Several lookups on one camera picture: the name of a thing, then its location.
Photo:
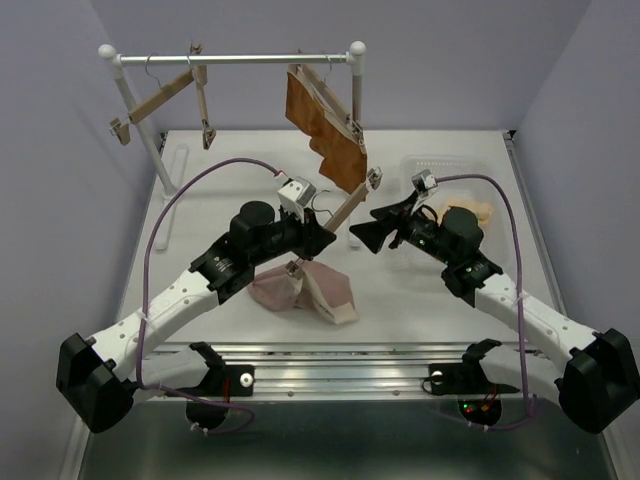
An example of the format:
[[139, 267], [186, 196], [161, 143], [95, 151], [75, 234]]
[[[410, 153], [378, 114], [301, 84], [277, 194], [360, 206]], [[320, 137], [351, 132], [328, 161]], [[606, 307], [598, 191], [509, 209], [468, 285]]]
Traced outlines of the cream beige underwear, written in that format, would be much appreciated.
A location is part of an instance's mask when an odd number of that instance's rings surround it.
[[494, 207], [491, 203], [478, 202], [466, 197], [450, 196], [444, 201], [438, 210], [439, 221], [443, 219], [444, 214], [448, 210], [454, 207], [464, 208], [471, 211], [475, 215], [480, 228], [483, 230], [488, 229], [494, 212]]

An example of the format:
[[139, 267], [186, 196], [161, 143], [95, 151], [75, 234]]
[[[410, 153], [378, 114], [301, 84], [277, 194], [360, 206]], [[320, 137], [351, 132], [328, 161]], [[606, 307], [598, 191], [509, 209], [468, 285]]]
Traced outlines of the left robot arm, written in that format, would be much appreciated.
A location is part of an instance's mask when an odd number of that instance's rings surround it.
[[262, 201], [245, 203], [228, 232], [140, 310], [89, 338], [65, 339], [58, 390], [91, 432], [112, 428], [133, 407], [136, 390], [154, 387], [142, 373], [145, 355], [243, 290], [258, 266], [288, 253], [311, 260], [335, 239], [309, 208], [296, 215]]

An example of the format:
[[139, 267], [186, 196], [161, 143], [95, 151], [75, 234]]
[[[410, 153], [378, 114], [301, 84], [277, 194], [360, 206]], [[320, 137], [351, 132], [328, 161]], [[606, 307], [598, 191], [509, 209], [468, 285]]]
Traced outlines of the pink underwear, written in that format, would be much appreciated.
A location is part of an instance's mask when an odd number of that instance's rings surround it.
[[285, 265], [266, 270], [254, 278], [247, 291], [272, 312], [312, 311], [334, 325], [360, 320], [350, 278], [321, 262], [305, 261], [295, 274]]

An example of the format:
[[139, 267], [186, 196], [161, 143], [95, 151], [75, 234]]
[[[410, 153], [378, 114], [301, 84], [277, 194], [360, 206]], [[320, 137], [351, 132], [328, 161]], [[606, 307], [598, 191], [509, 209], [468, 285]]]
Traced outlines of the beige hanger with pink underwear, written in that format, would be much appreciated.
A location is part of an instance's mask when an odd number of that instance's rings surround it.
[[[350, 215], [359, 206], [359, 204], [366, 199], [368, 193], [379, 187], [381, 179], [382, 173], [378, 167], [370, 169], [366, 173], [365, 179], [346, 198], [339, 208], [330, 215], [330, 218], [322, 226], [335, 233], [339, 227], [349, 219]], [[316, 210], [313, 208], [313, 202], [318, 194], [319, 191], [317, 190], [316, 194], [305, 208], [305, 212], [313, 212], [316, 214]]]

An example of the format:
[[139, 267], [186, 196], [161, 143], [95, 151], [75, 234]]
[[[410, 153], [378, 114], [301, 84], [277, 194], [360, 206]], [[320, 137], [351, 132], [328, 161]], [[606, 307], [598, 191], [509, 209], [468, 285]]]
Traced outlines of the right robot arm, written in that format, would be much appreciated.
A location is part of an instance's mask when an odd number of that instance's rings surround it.
[[403, 243], [444, 264], [449, 292], [515, 331], [541, 351], [529, 357], [496, 341], [467, 350], [463, 384], [482, 390], [507, 385], [560, 407], [582, 430], [602, 432], [639, 399], [639, 371], [626, 336], [579, 324], [519, 288], [480, 250], [484, 234], [473, 212], [451, 207], [439, 221], [412, 199], [371, 211], [371, 221], [350, 227], [372, 252]]

